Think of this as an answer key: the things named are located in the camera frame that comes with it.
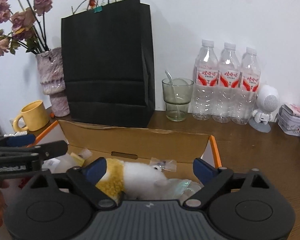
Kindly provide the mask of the red artificial flower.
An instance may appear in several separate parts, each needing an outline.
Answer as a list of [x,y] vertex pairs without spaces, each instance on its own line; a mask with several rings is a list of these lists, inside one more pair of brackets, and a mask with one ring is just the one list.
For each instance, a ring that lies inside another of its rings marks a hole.
[[5,179],[1,184],[2,190],[20,191],[27,183],[27,178]]

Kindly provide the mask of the translucent plastic container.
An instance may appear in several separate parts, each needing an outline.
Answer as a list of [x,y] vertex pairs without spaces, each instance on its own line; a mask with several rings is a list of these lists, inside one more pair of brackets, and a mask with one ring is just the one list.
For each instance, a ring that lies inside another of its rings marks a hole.
[[42,168],[49,169],[51,173],[65,173],[68,169],[77,166],[70,154],[52,158],[43,162]]

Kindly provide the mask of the iridescent plastic bag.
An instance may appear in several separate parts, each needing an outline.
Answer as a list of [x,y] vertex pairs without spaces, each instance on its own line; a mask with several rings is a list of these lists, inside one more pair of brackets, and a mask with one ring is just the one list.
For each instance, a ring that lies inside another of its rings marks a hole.
[[204,185],[188,179],[169,179],[165,187],[163,200],[179,200],[183,204],[185,200],[202,189]]

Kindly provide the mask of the clear bag with screws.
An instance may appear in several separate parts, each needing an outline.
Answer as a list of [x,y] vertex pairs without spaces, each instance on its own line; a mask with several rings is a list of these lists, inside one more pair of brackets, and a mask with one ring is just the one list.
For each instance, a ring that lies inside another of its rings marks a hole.
[[159,171],[169,171],[176,172],[177,171],[177,162],[175,160],[160,160],[156,158],[152,158],[149,163],[155,169]]

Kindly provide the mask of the yellow white plush toy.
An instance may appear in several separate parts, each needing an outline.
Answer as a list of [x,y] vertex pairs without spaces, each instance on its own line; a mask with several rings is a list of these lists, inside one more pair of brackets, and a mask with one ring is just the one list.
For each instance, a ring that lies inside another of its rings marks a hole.
[[144,163],[106,158],[106,174],[96,187],[116,203],[123,195],[130,200],[163,200],[168,179],[163,172]]

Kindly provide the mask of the small yellow box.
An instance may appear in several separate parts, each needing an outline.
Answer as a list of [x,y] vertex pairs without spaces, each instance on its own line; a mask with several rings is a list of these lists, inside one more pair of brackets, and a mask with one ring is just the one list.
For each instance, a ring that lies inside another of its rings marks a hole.
[[74,159],[77,166],[82,167],[84,165],[85,159],[82,158],[81,156],[79,156],[73,152],[70,153],[70,156],[72,157],[72,159]]

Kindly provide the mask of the yellow ceramic mug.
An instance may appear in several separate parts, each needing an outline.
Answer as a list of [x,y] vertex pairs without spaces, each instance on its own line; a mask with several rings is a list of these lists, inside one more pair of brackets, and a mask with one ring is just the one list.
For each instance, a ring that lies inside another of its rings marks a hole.
[[[25,126],[19,126],[19,120],[23,119]],[[29,103],[20,110],[20,114],[13,120],[15,132],[34,132],[42,129],[49,123],[49,116],[42,100]]]

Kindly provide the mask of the orange cardboard pumpkin box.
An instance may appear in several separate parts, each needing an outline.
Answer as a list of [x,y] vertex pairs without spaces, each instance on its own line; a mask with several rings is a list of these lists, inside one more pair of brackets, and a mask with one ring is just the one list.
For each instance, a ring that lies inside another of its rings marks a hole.
[[100,157],[149,165],[151,159],[173,160],[177,170],[164,171],[168,179],[199,180],[193,173],[193,161],[201,158],[211,166],[221,166],[215,137],[162,129],[106,127],[57,120],[36,136],[35,145],[64,140],[68,154],[89,150],[84,166]]

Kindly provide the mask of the right clear water bottle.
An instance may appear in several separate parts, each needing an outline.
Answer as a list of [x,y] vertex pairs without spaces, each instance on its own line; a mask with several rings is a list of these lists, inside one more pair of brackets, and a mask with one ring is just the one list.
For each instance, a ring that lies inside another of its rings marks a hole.
[[260,84],[261,68],[254,48],[246,48],[240,65],[239,87],[234,94],[232,121],[246,125],[251,117]]

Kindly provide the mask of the clear water bottle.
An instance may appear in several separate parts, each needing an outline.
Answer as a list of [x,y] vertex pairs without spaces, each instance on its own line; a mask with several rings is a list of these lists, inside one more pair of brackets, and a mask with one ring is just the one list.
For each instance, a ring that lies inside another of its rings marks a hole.
[[234,94],[232,121],[246,125],[251,117],[260,84],[261,68],[254,48],[246,48],[240,65],[239,87]]
[[202,40],[202,47],[194,63],[194,88],[191,102],[192,116],[197,120],[208,120],[212,115],[218,77],[217,64],[214,42]]
[[217,67],[219,70],[218,87],[212,118],[220,123],[228,123],[231,120],[234,95],[240,78],[239,60],[236,55],[235,44],[224,43],[224,49],[221,52]]

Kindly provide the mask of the clear spoon in glass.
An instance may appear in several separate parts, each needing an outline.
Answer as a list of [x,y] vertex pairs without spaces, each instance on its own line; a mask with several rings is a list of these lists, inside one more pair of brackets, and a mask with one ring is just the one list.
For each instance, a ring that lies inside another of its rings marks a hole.
[[176,107],[176,110],[177,110],[177,117],[178,117],[178,119],[180,119],[181,118],[181,113],[180,113],[180,110],[179,110],[179,106],[177,105],[177,95],[176,95],[175,89],[174,89],[173,78],[172,78],[170,72],[167,69],[165,70],[165,74],[166,74],[167,78],[170,81],[171,89],[172,89],[173,96],[174,96],[174,103],[175,103],[175,107]]

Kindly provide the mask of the left clear water bottle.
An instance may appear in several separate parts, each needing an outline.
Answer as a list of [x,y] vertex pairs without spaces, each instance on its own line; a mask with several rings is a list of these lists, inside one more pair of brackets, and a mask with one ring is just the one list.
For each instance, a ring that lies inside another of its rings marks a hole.
[[194,63],[194,88],[191,102],[192,116],[197,120],[208,120],[212,115],[218,77],[217,64],[214,42],[202,40],[202,47]]

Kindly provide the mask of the pink marbled ceramic vase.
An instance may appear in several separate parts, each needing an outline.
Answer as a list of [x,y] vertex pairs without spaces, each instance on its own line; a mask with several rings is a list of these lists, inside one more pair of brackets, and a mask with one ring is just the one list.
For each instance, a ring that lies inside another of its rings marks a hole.
[[57,47],[36,55],[37,69],[43,94],[48,95],[56,117],[70,114],[65,94],[62,48]]

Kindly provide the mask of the green tinted drinking glass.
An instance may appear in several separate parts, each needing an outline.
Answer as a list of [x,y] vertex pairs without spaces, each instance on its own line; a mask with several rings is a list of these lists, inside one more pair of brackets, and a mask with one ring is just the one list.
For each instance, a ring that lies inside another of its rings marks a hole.
[[166,106],[166,117],[175,122],[183,121],[192,100],[194,82],[185,78],[165,78],[161,82]]

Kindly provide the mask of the white robot figurine speaker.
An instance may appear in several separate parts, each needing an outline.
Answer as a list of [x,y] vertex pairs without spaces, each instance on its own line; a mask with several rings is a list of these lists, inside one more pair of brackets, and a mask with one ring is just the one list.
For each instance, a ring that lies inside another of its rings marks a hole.
[[277,89],[270,85],[263,85],[258,90],[256,109],[252,112],[249,125],[261,133],[269,133],[271,131],[269,123],[274,120],[273,112],[277,110],[279,103],[280,97]]

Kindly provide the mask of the grey printed tin box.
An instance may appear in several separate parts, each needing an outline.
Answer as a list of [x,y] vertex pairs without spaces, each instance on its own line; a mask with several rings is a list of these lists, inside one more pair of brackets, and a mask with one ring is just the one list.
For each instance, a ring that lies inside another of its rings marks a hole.
[[282,105],[277,123],[285,134],[300,137],[300,107],[290,103]]

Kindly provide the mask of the dried rose bouquet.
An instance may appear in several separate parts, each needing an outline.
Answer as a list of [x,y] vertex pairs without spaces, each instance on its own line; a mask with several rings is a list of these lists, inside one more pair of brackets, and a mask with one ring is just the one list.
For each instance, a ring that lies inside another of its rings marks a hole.
[[11,31],[0,29],[0,56],[12,55],[19,47],[34,55],[49,51],[45,15],[52,0],[0,0],[0,24],[10,22]]

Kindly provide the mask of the middle clear water bottle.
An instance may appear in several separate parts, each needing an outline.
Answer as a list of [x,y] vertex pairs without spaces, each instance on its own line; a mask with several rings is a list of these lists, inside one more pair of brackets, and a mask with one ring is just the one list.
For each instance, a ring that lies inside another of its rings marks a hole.
[[236,55],[235,44],[224,43],[224,49],[221,52],[217,67],[219,70],[218,87],[212,118],[220,123],[228,123],[231,120],[234,95],[240,78],[239,60]]

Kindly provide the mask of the black paper shopping bag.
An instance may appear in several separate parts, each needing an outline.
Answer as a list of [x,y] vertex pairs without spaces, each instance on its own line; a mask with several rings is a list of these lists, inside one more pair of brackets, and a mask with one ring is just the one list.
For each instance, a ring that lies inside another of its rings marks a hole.
[[121,0],[62,19],[65,93],[72,120],[147,127],[155,110],[151,10]]

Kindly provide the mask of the teal binder clip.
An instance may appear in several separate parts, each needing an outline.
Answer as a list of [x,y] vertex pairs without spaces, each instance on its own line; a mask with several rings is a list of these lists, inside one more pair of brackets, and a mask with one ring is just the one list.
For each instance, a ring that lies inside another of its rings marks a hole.
[[103,10],[102,6],[96,6],[96,7],[94,7],[94,13],[101,12],[102,10]]

